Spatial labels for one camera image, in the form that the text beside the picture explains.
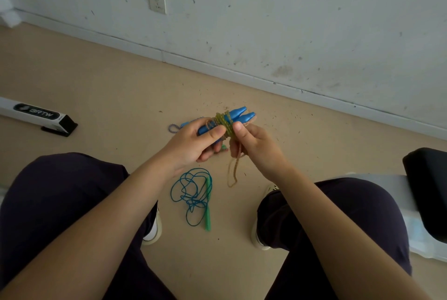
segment black cushion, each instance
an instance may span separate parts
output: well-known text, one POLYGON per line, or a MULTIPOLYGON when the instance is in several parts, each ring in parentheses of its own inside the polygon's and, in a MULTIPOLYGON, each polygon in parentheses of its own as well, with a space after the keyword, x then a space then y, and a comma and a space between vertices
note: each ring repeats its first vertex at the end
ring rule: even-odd
POLYGON ((447 243, 447 153, 420 148, 402 161, 424 227, 447 243))

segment wall socket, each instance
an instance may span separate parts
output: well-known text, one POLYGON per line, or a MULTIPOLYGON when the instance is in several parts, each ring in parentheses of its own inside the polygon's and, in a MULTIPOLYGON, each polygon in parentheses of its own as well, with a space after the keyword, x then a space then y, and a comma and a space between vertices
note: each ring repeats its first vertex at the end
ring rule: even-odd
POLYGON ((149 0, 149 8, 166 15, 166 0, 149 0))

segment navy trousers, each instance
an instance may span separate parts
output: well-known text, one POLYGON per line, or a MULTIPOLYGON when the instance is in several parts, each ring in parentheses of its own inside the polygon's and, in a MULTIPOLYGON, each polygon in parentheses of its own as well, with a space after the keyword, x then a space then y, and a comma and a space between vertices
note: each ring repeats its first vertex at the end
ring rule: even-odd
MULTIPOLYGON (((79 153, 42 156, 26 166, 0 208, 3 285, 128 175, 121 165, 79 153)), ((405 223, 385 190, 354 178, 318 182, 317 186, 411 274, 405 223)), ((148 267, 140 250, 142 238, 155 221, 156 208, 135 234, 104 299, 175 298, 148 267)), ((336 299, 306 233, 281 192, 267 195, 257 215, 260 240, 289 251, 267 299, 336 299)))

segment logo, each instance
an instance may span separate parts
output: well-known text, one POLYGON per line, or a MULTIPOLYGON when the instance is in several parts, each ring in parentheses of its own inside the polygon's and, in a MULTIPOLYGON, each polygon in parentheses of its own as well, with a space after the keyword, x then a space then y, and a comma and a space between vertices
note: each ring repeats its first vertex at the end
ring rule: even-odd
POLYGON ((24 103, 19 103, 19 104, 15 105, 13 109, 18 112, 23 112, 23 113, 31 114, 34 116, 43 117, 43 118, 49 119, 49 120, 56 120, 60 116, 58 112, 53 112, 51 110, 42 109, 42 108, 31 106, 31 105, 26 105, 24 103))

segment shoe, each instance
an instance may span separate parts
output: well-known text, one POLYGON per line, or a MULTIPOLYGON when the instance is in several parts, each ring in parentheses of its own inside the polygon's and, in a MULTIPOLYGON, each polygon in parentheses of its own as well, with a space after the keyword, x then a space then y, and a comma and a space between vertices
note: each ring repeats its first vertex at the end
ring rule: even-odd
POLYGON ((160 218, 160 211, 157 208, 157 215, 155 216, 155 222, 152 225, 152 228, 148 235, 146 235, 142 239, 142 245, 152 245, 155 243, 161 236, 161 218, 160 218))
MULTIPOLYGON (((277 185, 275 185, 275 184, 268 185, 264 192, 264 198, 267 196, 268 193, 273 192, 274 190, 279 190, 277 185)), ((266 246, 266 245, 262 244, 259 239, 259 236, 257 235, 257 219, 255 220, 253 227, 252 227, 251 240, 252 240, 253 245, 258 249, 268 250, 271 248, 270 246, 266 246)))

